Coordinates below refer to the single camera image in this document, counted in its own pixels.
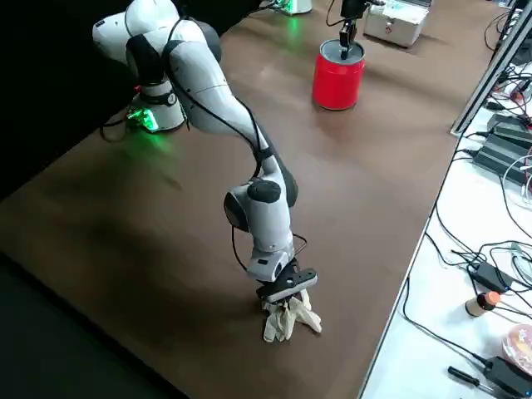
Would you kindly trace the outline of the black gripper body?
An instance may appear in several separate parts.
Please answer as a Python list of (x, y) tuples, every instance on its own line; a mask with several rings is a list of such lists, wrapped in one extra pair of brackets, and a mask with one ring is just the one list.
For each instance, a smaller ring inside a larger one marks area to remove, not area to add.
[(265, 303), (278, 303), (310, 288), (318, 282), (313, 268), (301, 269), (294, 258), (272, 283), (264, 283), (256, 290), (259, 299)]
[(342, 0), (340, 16), (347, 20), (361, 19), (366, 8), (366, 0)]

